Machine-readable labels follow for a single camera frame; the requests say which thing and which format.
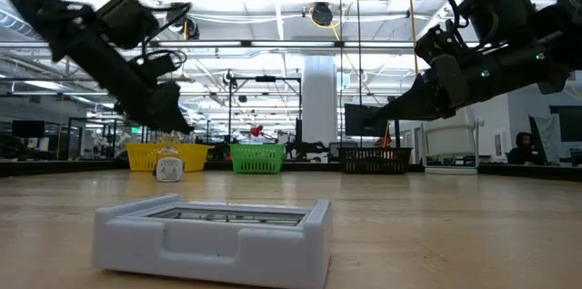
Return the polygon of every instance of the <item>black basket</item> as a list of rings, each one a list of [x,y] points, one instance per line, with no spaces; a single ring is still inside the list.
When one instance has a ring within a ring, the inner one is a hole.
[[[342,172],[405,174],[412,148],[339,148]]]

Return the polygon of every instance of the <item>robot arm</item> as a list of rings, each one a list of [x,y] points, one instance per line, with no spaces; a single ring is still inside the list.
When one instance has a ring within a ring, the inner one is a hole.
[[[141,43],[145,50],[145,38],[162,30],[151,11],[137,0],[111,0],[97,11],[87,5],[73,9],[62,0],[10,1],[48,42],[53,61],[68,55],[117,98],[118,112],[164,132],[192,131],[177,105],[179,86],[156,81],[179,67],[173,59],[176,52],[156,57],[144,53],[140,61],[126,61],[114,49],[132,49]]]
[[[530,0],[465,0],[457,10],[473,25],[480,44],[467,47],[452,22],[446,30],[431,28],[415,47],[430,69],[375,118],[448,118],[461,107],[532,84],[551,94],[582,68],[577,0],[557,0],[538,12]]]

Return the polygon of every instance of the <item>yellow basket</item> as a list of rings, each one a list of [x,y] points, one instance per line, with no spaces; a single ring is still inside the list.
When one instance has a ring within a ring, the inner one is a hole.
[[[154,171],[157,152],[166,147],[166,144],[127,144],[126,147],[132,171]],[[203,170],[208,148],[204,144],[174,144],[174,149],[184,162],[184,172]]]

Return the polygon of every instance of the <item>white pillar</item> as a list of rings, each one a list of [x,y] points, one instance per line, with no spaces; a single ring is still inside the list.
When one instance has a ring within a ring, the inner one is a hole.
[[[306,56],[303,68],[303,141],[337,141],[336,65],[333,56]]]

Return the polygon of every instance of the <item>green basket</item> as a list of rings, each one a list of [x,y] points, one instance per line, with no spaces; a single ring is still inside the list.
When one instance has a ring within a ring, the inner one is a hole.
[[[277,174],[283,163],[282,144],[231,144],[233,171],[239,174]]]

